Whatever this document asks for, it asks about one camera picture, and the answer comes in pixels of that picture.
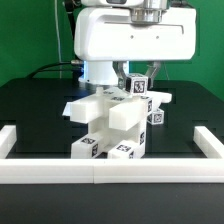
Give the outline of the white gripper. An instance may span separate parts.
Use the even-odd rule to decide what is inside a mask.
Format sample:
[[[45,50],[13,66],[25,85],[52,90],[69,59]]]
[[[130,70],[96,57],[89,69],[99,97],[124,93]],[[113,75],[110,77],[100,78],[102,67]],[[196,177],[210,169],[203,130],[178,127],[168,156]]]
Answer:
[[[152,0],[81,0],[74,51],[84,61],[114,61],[118,88],[126,88],[125,61],[147,65],[148,88],[161,69],[159,61],[189,60],[196,47],[196,10]]]

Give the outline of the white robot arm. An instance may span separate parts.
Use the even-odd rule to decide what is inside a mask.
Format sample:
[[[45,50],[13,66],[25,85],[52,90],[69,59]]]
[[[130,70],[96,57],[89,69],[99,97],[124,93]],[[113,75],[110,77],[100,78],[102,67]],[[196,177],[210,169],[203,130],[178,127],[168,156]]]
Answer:
[[[80,82],[125,85],[128,64],[147,62],[153,81],[164,61],[189,60],[196,47],[196,9],[187,0],[64,0]]]

